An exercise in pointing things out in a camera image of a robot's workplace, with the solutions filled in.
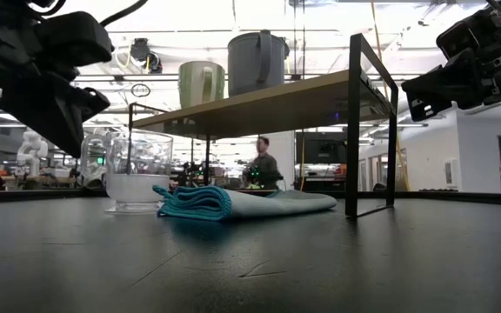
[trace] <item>white robot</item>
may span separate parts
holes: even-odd
[[[30,164],[30,176],[40,175],[40,157],[48,156],[48,143],[42,140],[34,130],[27,129],[23,133],[23,145],[17,152],[17,169],[16,175],[23,174],[20,167],[26,163]]]

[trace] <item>yellow pole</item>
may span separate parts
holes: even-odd
[[[382,48],[380,47],[380,36],[378,35],[378,26],[376,23],[376,8],[374,7],[374,0],[371,0],[371,10],[372,10],[372,20],[374,21],[374,32],[376,34],[376,46],[378,49],[378,58],[380,59],[380,62],[384,64],[384,62],[382,61]],[[386,95],[386,98],[388,98],[388,86],[386,85],[386,82],[384,82],[384,94]],[[407,191],[410,191],[411,189],[409,187],[409,177],[407,176],[407,166],[404,164],[404,156],[401,154],[401,146],[399,144],[399,133],[397,133],[396,152],[399,157],[399,163],[401,164],[401,169],[404,173],[405,188],[407,189]]]

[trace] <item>wooden shelf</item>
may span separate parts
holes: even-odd
[[[387,118],[390,102],[362,74],[360,120]],[[140,119],[133,127],[219,139],[347,123],[348,82],[343,70]]]

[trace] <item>mug handle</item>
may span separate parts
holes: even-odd
[[[102,143],[104,143],[105,145],[105,136],[98,134],[90,134],[86,136],[83,140],[83,144],[81,146],[80,173],[88,180],[97,178],[106,171],[103,165],[98,166],[93,171],[89,170],[88,168],[88,152],[89,152],[88,149],[90,147],[90,142],[93,140],[101,140]]]
[[[207,103],[210,101],[212,94],[212,77],[213,77],[213,69],[208,66],[202,69],[202,74],[204,77],[204,86],[202,88],[202,103]]]
[[[269,30],[260,30],[257,47],[260,49],[260,70],[257,82],[263,83],[268,79],[271,66],[271,34]]]

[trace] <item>teal microfiber cloth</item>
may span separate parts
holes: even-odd
[[[258,216],[282,216],[327,210],[337,205],[331,196],[308,194],[296,190],[277,191],[267,197],[224,190],[215,186],[178,187],[172,194],[152,186],[164,196],[159,216],[178,216],[207,221]]]

